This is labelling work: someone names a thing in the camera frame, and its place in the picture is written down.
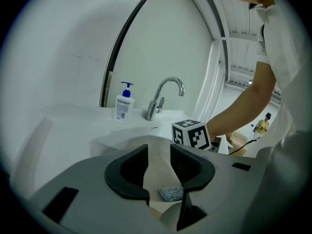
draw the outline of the faucet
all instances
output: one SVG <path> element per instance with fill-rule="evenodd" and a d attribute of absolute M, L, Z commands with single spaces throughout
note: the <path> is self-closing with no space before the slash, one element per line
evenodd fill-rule
<path fill-rule="evenodd" d="M 165 97 L 162 97 L 160 99 L 159 105 L 157 105 L 157 100 L 159 98 L 161 89 L 163 87 L 163 85 L 169 81 L 174 81 L 178 86 L 179 86 L 179 96 L 184 96 L 184 85 L 183 82 L 178 79 L 177 77 L 168 77 L 165 78 L 160 85 L 158 86 L 157 90 L 156 90 L 156 94 L 154 96 L 154 99 L 150 102 L 150 105 L 148 107 L 148 110 L 145 114 L 145 119 L 146 120 L 153 120 L 154 116 L 156 113 L 161 113 L 162 111 L 162 106 L 165 103 Z"/>

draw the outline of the soap dispenser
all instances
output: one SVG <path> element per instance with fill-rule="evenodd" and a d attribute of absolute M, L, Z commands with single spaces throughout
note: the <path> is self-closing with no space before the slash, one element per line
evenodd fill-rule
<path fill-rule="evenodd" d="M 130 85 L 133 85 L 132 83 L 124 81 L 122 81 L 121 83 L 126 83 L 127 88 L 130 88 Z M 122 95 L 116 96 L 115 121 L 120 124 L 127 123 L 132 114 L 135 100 L 130 97 L 130 94 L 130 90 L 125 89 Z"/>

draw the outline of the faucet handle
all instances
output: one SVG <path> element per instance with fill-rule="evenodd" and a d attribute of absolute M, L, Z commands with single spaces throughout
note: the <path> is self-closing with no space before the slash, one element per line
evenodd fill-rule
<path fill-rule="evenodd" d="M 156 113 L 157 114 L 161 113 L 162 107 L 163 107 L 164 103 L 165 103 L 165 97 L 160 98 L 159 105 L 156 108 Z"/>

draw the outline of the yellow shirt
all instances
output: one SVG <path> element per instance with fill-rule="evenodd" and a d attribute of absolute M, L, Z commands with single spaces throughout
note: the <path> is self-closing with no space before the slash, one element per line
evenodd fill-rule
<path fill-rule="evenodd" d="M 265 122 L 264 120 L 260 120 L 258 123 L 258 129 L 257 132 L 260 133 L 261 135 L 264 135 L 264 133 L 266 132 L 266 130 L 268 130 L 269 128 L 269 122 Z"/>

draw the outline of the person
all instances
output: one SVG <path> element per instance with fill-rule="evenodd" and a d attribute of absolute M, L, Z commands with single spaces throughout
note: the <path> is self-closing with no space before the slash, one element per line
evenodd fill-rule
<path fill-rule="evenodd" d="M 258 124 L 256 125 L 256 127 L 253 130 L 254 135 L 253 135 L 252 140 L 259 139 L 260 137 L 262 137 L 267 132 L 267 130 L 269 129 L 269 125 L 270 125 L 269 119 L 271 119 L 271 114 L 267 113 L 265 115 L 265 118 L 261 119 L 258 122 Z"/>
<path fill-rule="evenodd" d="M 293 118 L 283 101 L 283 91 L 301 67 L 310 63 L 310 39 L 301 30 L 298 18 L 287 0 L 241 0 L 255 5 L 264 26 L 259 29 L 256 70 L 251 86 L 225 111 L 207 123 L 210 139 L 235 131 L 254 120 L 268 105 L 275 87 L 281 90 L 282 103 L 270 129 L 244 156 L 255 157 L 264 147 L 296 131 Z"/>

